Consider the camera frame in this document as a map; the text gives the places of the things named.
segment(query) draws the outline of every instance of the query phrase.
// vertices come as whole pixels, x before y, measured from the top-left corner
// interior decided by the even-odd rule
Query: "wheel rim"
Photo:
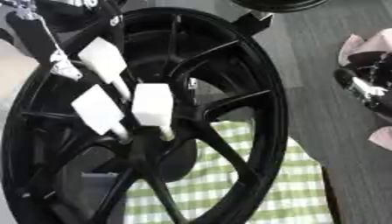
[[[168,158],[172,151],[180,151],[182,148],[179,145],[183,142],[198,138],[215,148],[239,173],[239,181],[225,198],[192,223],[244,222],[270,189],[283,160],[287,140],[287,108],[276,69],[254,40],[242,36],[230,23],[206,13],[180,9],[148,9],[126,13],[124,20],[127,33],[124,57],[129,61],[130,69],[145,81],[170,83],[176,98],[173,125],[178,134],[173,141],[162,143],[164,153],[157,153],[156,159],[162,161]],[[201,37],[205,42],[201,41],[203,45],[179,52],[184,44],[184,40],[178,42],[179,33],[197,37],[194,39]],[[66,51],[75,55],[88,43],[86,36],[94,36],[90,34],[82,33],[73,38],[66,44]],[[140,48],[137,50],[142,46],[144,39],[156,34],[159,39],[165,39],[159,35],[168,35],[167,40],[170,44],[166,54],[170,57],[156,57],[155,60],[151,60],[151,55],[157,55],[157,52],[151,51],[141,55],[143,51]],[[191,40],[192,38],[185,38],[186,43]],[[175,54],[180,55],[179,59],[173,57]],[[219,65],[222,58],[225,63],[226,60],[232,60],[233,66],[230,69],[237,70],[230,73],[226,69],[222,75],[216,72],[208,73],[206,65],[209,65],[209,68],[216,68],[210,64]],[[153,75],[155,73],[141,68],[146,65],[159,67],[161,75]],[[26,82],[14,102],[3,136],[3,187],[10,209],[18,221],[106,223],[111,210],[132,183],[137,179],[145,179],[163,201],[173,221],[188,222],[177,209],[162,177],[157,175],[156,165],[160,162],[147,161],[145,153],[148,147],[140,146],[146,145],[152,138],[157,139],[154,129],[140,129],[134,124],[133,117],[128,112],[125,123],[129,125],[128,128],[134,130],[134,141],[129,145],[123,145],[113,136],[95,135],[78,122],[77,116],[69,107],[69,102],[93,84],[101,84],[116,103],[121,105],[120,97],[112,87],[103,85],[87,69],[80,69],[85,78],[80,83],[74,83],[49,75],[47,68],[40,67]],[[208,82],[228,95],[235,93],[235,96],[195,105],[189,92],[185,90],[189,77]],[[65,89],[72,89],[72,93],[64,91]],[[122,109],[130,111],[128,106],[125,105]],[[255,111],[254,146],[247,163],[222,141],[219,134],[209,125],[219,116],[240,107],[251,107]],[[71,136],[67,136],[71,132],[66,127],[72,128]],[[37,143],[36,138],[40,131],[49,132],[47,137],[51,141],[46,139]],[[49,153],[50,159],[37,165],[34,162],[35,151],[38,148],[48,148],[46,144],[52,144],[59,150],[54,154]],[[29,147],[30,150],[27,150],[26,145],[33,145],[33,149]],[[115,183],[101,200],[99,208],[91,217],[86,217],[75,206],[70,205],[72,203],[64,201],[60,191],[56,190],[56,184],[53,183],[56,181],[53,177],[65,164],[93,146],[101,146],[111,151],[118,158],[116,162],[125,163],[125,168],[122,167]]]
[[[325,3],[327,0],[233,0],[245,8],[268,12],[304,11]]]

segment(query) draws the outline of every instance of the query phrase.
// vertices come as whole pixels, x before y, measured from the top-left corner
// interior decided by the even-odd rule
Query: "screw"
[[[84,4],[89,8],[94,8],[98,4],[98,0],[85,0]]]
[[[111,26],[116,26],[116,25],[118,25],[118,23],[120,23],[120,18],[118,16],[113,17],[112,19],[110,19],[110,25]]]

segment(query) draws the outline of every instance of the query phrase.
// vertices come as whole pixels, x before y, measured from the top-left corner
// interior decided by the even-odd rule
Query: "green gingham cloth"
[[[217,122],[213,127],[245,160],[253,143],[247,122]],[[212,208],[237,180],[234,167],[218,152],[198,141],[198,160],[183,179],[168,183],[183,215],[192,220]],[[166,224],[170,217],[144,181],[128,191],[125,224]],[[289,138],[278,176],[264,201],[247,223],[333,223],[328,209],[321,167]]]

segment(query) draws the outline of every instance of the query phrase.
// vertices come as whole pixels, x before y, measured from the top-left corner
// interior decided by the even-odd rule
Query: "metal bracket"
[[[249,36],[256,35],[272,25],[274,13],[252,10],[233,22],[240,32]]]

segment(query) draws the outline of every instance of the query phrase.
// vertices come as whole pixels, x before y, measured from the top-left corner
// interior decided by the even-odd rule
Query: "wheel spoke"
[[[190,59],[186,59],[183,62],[179,63],[169,74],[169,77],[177,79],[182,74],[188,73],[189,71],[194,70],[195,67],[199,67],[204,64],[206,60],[211,60],[216,55],[223,54],[234,47],[239,45],[239,40],[232,41],[223,45],[218,45],[214,48],[201,52]]]
[[[268,102],[270,97],[270,91],[264,90],[255,92],[252,94],[241,94],[220,101],[208,103],[201,107],[200,114],[201,118],[205,121],[215,121],[219,116],[225,115],[226,113],[243,108],[262,108],[265,107],[265,103]]]
[[[166,62],[162,69],[162,74],[168,74],[171,69],[175,67],[175,63],[172,61],[176,58],[179,48],[179,25],[181,22],[180,15],[174,15],[171,21],[171,35],[169,39],[169,48],[167,52]]]
[[[254,183],[256,174],[250,169],[242,157],[219,135],[208,123],[194,125],[199,133],[197,138],[205,142],[211,148],[218,151],[239,174],[240,182]]]
[[[144,178],[161,201],[172,221],[176,224],[188,223],[184,215],[179,210],[179,207],[174,201],[171,193],[169,192],[169,189],[167,189],[165,182],[158,175],[159,172],[155,171],[155,173],[153,173],[151,171],[153,170],[145,172],[143,174]]]
[[[95,214],[90,219],[91,224],[105,224],[108,218],[120,201],[120,199],[126,194],[128,189],[138,180],[136,172],[129,168],[127,171],[121,173],[115,183],[112,185],[108,193],[105,195]]]
[[[74,123],[80,120],[80,118],[76,114],[26,111],[22,112],[21,115],[27,117],[28,119],[47,119],[62,123]]]

